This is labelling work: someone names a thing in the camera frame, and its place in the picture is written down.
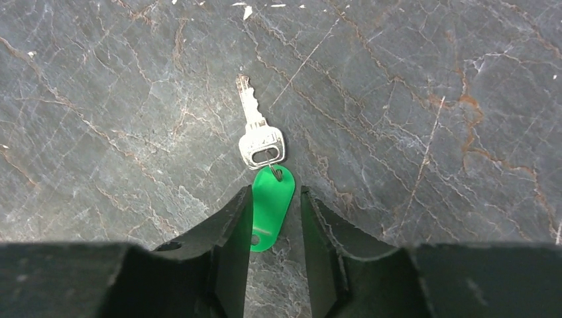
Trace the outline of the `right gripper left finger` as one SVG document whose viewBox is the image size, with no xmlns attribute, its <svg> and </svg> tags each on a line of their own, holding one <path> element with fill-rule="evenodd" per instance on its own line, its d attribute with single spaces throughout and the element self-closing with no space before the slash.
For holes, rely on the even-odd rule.
<svg viewBox="0 0 562 318">
<path fill-rule="evenodd" d="M 2 317 L 242 317 L 253 223 L 243 187 L 147 250 L 127 242 L 4 242 Z"/>
</svg>

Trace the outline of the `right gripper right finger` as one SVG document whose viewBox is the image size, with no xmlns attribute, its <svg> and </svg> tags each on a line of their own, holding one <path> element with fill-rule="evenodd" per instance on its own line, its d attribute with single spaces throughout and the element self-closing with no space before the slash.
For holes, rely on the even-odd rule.
<svg viewBox="0 0 562 318">
<path fill-rule="evenodd" d="M 561 247 L 461 242 L 393 246 L 301 188 L 314 317 L 560 317 Z"/>
</svg>

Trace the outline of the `key with green tag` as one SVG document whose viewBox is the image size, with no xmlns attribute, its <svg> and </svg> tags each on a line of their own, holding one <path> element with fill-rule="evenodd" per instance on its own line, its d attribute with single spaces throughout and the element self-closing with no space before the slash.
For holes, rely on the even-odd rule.
<svg viewBox="0 0 562 318">
<path fill-rule="evenodd" d="M 235 81 L 246 119 L 239 151 L 250 170 L 257 171 L 252 184 L 253 229 L 250 251 L 264 252 L 277 241 L 292 201 L 296 182 L 291 171 L 280 165 L 286 158 L 282 131 L 268 124 L 258 110 L 258 100 L 249 77 Z"/>
</svg>

